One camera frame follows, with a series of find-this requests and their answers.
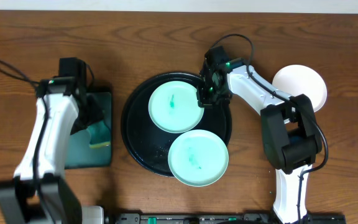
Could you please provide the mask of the green yellow sponge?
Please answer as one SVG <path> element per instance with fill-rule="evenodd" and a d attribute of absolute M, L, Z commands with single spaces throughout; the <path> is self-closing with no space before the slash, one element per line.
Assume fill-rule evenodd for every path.
<path fill-rule="evenodd" d="M 104 121 L 99 121 L 88 126 L 87 131 L 90 135 L 89 147 L 99 148 L 111 144 L 111 130 Z"/>

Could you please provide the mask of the white plate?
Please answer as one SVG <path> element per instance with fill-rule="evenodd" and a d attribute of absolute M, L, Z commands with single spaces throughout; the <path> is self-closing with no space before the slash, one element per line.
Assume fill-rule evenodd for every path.
<path fill-rule="evenodd" d="M 306 95 L 314 112 L 320 110 L 327 99 L 327 86 L 315 70 L 305 65 L 288 65 L 281 68 L 273 78 L 273 86 L 293 96 Z"/>

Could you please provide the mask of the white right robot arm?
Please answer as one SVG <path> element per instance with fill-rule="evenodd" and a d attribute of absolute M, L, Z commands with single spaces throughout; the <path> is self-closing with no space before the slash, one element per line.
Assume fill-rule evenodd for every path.
<path fill-rule="evenodd" d="M 264 80 L 242 58 L 206 57 L 197 88 L 198 104 L 210 108 L 240 96 L 260 115 L 262 143 L 276 170 L 273 211 L 280 223 L 306 223 L 306 180 L 326 146 L 306 95 L 291 96 Z"/>

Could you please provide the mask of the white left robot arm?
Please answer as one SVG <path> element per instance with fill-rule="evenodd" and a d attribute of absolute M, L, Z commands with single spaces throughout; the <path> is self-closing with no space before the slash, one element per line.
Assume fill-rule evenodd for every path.
<path fill-rule="evenodd" d="M 26 153 L 12 180 L 0 180 L 0 210 L 6 223 L 104 223 L 100 206 L 81 206 L 65 182 L 67 152 L 83 155 L 70 144 L 99 123 L 98 102 L 80 78 L 42 80 L 36 88 L 37 116 Z"/>

